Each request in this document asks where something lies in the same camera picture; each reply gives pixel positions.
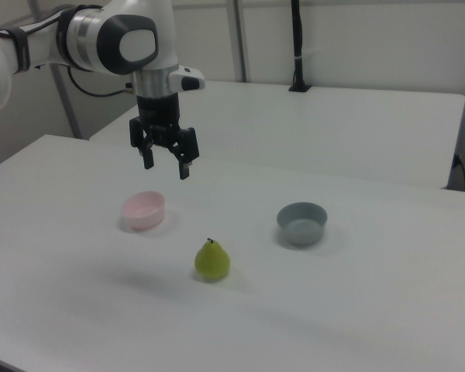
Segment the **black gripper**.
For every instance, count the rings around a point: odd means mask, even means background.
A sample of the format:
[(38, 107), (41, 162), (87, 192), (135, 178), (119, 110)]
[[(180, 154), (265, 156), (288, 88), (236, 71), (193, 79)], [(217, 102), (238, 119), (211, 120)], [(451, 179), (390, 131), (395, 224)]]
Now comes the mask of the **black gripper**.
[(178, 160), (179, 177), (189, 177), (192, 162), (199, 157), (195, 129), (180, 129), (178, 94), (162, 98), (137, 96), (139, 115), (129, 121), (129, 138), (132, 147), (137, 148), (143, 158), (145, 169), (154, 166), (153, 144), (170, 147), (170, 152)]

